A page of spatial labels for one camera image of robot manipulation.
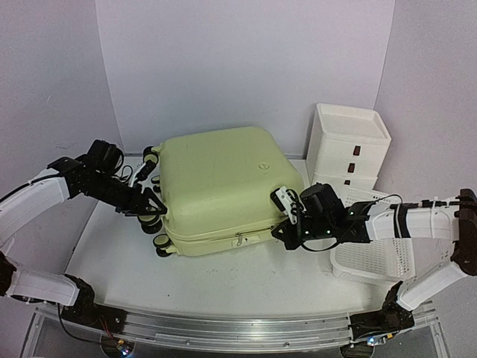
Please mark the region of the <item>pale green hard-shell suitcase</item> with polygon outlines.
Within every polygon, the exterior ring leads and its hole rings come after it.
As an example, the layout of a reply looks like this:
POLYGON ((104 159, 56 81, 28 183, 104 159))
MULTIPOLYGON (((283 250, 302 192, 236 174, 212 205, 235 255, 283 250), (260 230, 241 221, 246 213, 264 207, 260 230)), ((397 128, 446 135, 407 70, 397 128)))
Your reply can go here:
POLYGON ((272 192, 299 192, 302 175, 273 136, 257 127, 209 131, 167 139, 143 151, 158 164, 154 193, 166 207, 143 223, 162 232, 160 257, 198 257, 266 242, 288 218, 272 192))

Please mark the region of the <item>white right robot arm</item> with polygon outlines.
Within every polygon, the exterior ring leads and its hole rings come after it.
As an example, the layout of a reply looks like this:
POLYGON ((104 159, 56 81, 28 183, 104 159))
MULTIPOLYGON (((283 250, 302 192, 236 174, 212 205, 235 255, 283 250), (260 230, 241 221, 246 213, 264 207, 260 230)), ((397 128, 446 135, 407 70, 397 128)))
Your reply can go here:
POLYGON ((270 194, 285 221, 271 234, 288 250, 306 242, 334 239, 335 246, 411 242, 417 273, 394 284, 381 309, 350 316, 354 339, 398 333, 414 326, 413 311, 465 277, 476 275, 476 194, 461 189, 455 197, 391 203, 388 197, 345 206, 329 184, 301 193, 281 187, 270 194))

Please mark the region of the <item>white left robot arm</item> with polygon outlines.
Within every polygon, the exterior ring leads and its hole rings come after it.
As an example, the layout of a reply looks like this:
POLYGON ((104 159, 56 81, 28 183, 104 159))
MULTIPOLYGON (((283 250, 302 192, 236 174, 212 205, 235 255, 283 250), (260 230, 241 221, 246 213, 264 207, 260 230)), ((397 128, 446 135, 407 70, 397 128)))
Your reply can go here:
POLYGON ((144 185, 159 163, 159 148, 148 147, 142 163, 122 174, 124 153, 97 139, 76 158, 61 157, 1 198, 1 296, 26 303, 54 304, 67 319, 94 325, 104 308, 94 289, 61 273, 78 241, 93 201, 139 220, 146 234, 158 233, 167 212, 144 185))

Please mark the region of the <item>white plastic mesh basket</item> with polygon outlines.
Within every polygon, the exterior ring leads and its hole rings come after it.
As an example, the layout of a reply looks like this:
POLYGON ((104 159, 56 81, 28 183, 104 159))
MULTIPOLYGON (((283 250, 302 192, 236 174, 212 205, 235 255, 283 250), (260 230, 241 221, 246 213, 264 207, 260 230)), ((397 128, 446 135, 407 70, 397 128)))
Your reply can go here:
POLYGON ((359 283, 384 286, 415 276, 410 239, 344 243, 331 251, 330 262, 335 277, 359 283))

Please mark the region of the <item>white three-drawer storage cabinet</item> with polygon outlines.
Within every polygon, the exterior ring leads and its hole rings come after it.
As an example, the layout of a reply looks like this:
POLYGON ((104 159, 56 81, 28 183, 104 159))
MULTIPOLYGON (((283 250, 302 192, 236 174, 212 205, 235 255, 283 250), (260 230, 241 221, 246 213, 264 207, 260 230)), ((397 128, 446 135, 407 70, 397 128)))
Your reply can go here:
POLYGON ((317 104, 306 155, 309 182, 372 190, 390 144, 375 110, 317 104))

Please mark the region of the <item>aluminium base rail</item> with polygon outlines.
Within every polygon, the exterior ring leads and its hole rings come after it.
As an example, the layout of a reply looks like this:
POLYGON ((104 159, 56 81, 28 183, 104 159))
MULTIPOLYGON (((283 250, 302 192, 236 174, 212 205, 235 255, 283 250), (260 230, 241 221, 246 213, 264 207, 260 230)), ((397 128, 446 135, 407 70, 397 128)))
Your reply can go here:
POLYGON ((147 343, 165 348, 208 352, 284 353, 305 352, 364 342, 390 347, 416 330, 429 328, 432 355, 448 357, 449 349, 443 337, 437 312, 431 301, 414 312, 414 324, 385 338, 360 338, 348 313, 283 318, 226 318, 147 313, 140 310, 120 310, 108 307, 97 324, 82 325, 72 310, 55 306, 37 307, 24 341, 22 357, 32 357, 47 320, 62 321, 74 328, 95 333, 107 339, 116 337, 130 343, 147 343))

